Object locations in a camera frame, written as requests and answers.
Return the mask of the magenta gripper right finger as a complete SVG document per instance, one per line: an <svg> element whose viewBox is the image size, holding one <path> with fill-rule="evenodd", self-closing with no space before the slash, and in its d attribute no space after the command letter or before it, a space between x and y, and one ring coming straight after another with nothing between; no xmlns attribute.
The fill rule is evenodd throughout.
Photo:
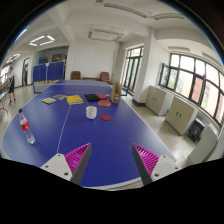
<svg viewBox="0 0 224 224"><path fill-rule="evenodd" d="M181 169L167 155L158 156L137 144L132 146L132 155L144 186Z"/></svg>

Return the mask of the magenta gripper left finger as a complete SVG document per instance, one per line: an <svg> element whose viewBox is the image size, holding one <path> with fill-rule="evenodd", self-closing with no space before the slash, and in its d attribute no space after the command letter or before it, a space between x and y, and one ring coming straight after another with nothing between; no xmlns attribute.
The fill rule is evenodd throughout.
<svg viewBox="0 0 224 224"><path fill-rule="evenodd" d="M57 153L41 168L65 180L79 185L92 154L91 144L87 143L67 154Z"/></svg>

